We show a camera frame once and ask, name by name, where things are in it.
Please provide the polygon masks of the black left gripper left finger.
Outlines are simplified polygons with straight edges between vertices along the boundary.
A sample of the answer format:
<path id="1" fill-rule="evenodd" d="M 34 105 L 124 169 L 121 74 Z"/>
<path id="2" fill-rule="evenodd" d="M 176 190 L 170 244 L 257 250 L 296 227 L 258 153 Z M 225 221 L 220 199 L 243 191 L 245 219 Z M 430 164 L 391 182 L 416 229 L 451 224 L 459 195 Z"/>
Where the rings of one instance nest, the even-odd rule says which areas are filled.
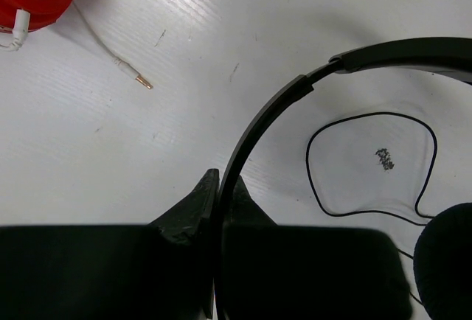
<path id="1" fill-rule="evenodd" d="M 149 224 L 159 233 L 153 255 L 158 319 L 213 317 L 213 221 L 219 172 L 207 170 L 192 191 Z"/>

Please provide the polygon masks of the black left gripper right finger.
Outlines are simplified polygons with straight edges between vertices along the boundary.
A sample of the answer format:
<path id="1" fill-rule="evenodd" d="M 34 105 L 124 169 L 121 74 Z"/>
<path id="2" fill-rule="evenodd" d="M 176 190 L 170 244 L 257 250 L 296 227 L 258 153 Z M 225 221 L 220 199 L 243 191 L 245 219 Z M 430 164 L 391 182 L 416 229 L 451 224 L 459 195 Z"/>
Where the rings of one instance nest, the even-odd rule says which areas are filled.
<path id="1" fill-rule="evenodd" d="M 275 319 L 276 268 L 266 232 L 276 223 L 237 180 L 224 221 L 224 315 L 228 319 Z"/>

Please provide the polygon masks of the black wired headphones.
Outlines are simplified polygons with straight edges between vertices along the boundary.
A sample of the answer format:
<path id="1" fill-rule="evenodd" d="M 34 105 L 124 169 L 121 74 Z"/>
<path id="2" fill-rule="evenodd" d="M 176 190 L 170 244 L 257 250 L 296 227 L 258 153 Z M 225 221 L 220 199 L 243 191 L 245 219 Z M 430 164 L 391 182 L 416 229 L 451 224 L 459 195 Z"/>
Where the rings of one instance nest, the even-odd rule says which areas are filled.
<path id="1" fill-rule="evenodd" d="M 471 39 L 410 38 L 365 46 L 333 56 L 309 74 L 280 89 L 253 118 L 234 149 L 218 193 L 217 241 L 222 241 L 223 216 L 233 202 L 237 179 L 254 147 L 272 123 L 291 105 L 313 91 L 315 83 L 332 73 L 355 73 L 384 67 L 430 72 L 471 84 Z"/>

